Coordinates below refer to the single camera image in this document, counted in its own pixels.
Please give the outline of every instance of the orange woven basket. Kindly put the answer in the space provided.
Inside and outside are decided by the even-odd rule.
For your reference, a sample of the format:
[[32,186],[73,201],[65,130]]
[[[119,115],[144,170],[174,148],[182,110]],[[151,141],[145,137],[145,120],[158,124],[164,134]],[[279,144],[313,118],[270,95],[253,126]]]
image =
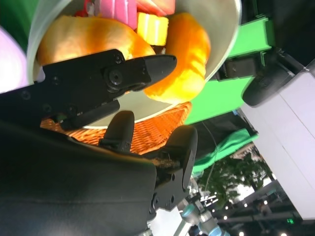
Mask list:
[[[174,129],[183,125],[192,109],[190,102],[179,104],[156,117],[136,123],[134,126],[131,152],[144,154],[164,146]],[[66,132],[59,124],[47,119],[41,123],[42,128],[67,134],[88,144],[98,144],[106,129],[79,129]]]

